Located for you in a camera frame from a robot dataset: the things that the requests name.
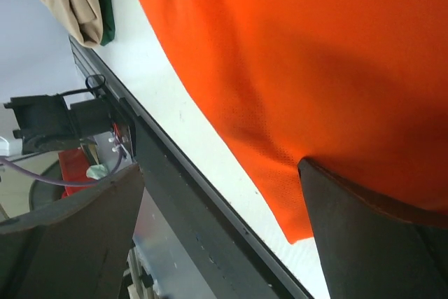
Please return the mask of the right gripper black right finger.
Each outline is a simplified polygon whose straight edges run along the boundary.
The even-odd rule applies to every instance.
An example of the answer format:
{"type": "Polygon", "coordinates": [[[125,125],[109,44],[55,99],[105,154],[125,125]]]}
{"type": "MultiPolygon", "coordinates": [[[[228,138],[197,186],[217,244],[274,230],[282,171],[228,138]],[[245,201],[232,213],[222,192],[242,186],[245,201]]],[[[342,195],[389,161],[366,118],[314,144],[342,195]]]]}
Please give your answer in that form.
{"type": "Polygon", "coordinates": [[[331,298],[446,298],[447,216],[304,158],[302,192],[331,298]]]}

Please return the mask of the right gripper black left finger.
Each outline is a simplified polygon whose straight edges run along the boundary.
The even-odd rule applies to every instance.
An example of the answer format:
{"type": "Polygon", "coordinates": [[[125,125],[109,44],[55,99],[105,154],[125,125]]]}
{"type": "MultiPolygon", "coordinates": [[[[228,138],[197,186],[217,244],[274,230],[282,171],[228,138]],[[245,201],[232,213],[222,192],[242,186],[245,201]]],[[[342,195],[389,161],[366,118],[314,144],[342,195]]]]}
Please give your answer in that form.
{"type": "Polygon", "coordinates": [[[117,298],[143,191],[133,164],[1,222],[1,297],[117,298]]]}

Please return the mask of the orange t shirt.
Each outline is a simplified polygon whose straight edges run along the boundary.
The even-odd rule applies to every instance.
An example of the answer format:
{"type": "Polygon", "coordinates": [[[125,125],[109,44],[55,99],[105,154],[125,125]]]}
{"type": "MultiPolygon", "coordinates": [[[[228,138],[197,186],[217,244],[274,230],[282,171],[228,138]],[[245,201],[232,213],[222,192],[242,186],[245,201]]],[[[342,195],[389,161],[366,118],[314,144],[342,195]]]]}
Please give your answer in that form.
{"type": "Polygon", "coordinates": [[[290,243],[305,157],[447,213],[447,0],[139,0],[290,243]]]}

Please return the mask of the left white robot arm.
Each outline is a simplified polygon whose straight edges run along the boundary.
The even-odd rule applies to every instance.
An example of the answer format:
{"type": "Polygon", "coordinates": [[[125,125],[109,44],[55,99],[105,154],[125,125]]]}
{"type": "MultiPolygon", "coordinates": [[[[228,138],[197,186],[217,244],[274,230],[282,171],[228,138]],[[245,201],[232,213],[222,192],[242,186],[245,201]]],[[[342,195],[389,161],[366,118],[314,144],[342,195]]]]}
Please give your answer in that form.
{"type": "Polygon", "coordinates": [[[13,97],[1,105],[1,155],[78,148],[112,127],[111,105],[102,98],[68,106],[62,95],[13,97]]]}

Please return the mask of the red object below table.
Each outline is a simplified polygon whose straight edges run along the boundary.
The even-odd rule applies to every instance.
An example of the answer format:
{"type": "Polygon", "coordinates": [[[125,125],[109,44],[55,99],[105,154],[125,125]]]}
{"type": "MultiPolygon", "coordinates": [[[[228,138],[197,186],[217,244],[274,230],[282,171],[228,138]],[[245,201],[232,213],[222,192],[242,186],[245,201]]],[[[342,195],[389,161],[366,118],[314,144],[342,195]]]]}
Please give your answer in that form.
{"type": "Polygon", "coordinates": [[[80,148],[58,153],[59,165],[62,171],[62,180],[68,182],[93,181],[86,173],[90,167],[88,158],[80,148]]]}

